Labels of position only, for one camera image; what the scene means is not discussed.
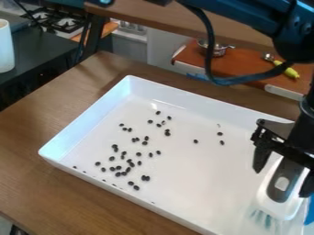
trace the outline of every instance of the cable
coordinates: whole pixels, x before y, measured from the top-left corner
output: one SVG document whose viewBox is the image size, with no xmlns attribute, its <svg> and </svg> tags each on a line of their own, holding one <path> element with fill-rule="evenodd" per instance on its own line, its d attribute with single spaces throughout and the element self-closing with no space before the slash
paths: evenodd
<svg viewBox="0 0 314 235">
<path fill-rule="evenodd" d="M 26 12 L 26 14 L 31 18 L 31 20 L 33 20 L 35 22 L 35 25 L 38 26 L 40 28 L 40 31 L 42 31 L 42 27 L 40 25 L 40 23 L 38 22 L 38 20 L 36 18 L 34 18 L 28 11 L 27 9 L 18 2 L 18 0 L 13 0 L 13 2 L 15 2 L 20 8 L 22 8 L 23 11 Z"/>
<path fill-rule="evenodd" d="M 207 16 L 201 9 L 193 7 L 193 6 L 188 6 L 183 3 L 181 4 L 185 6 L 187 9 L 189 9 L 192 13 L 194 13 L 197 17 L 199 17 L 206 27 L 208 47 L 207 47 L 206 58 L 205 58 L 205 71 L 206 71 L 207 78 L 211 83 L 216 84 L 216 85 L 223 85 L 223 86 L 249 83 L 253 81 L 258 81 L 258 80 L 278 76 L 281 73 L 283 73 L 287 68 L 293 65 L 293 62 L 283 62 L 282 64 L 275 66 L 274 69 L 271 69 L 264 73 L 255 73 L 255 74 L 228 77 L 228 78 L 214 77 L 213 74 L 211 73 L 211 60 L 213 58 L 214 47 L 216 44 L 214 29 L 209 19 L 207 18 Z"/>
</svg>

